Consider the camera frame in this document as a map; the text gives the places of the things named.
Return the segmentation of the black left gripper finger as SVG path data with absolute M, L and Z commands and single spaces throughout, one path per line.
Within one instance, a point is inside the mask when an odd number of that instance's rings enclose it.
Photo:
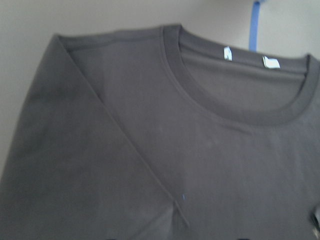
M 316 237 L 320 236 L 320 208 L 315 207 L 310 213 L 310 221 L 312 223 L 312 231 Z

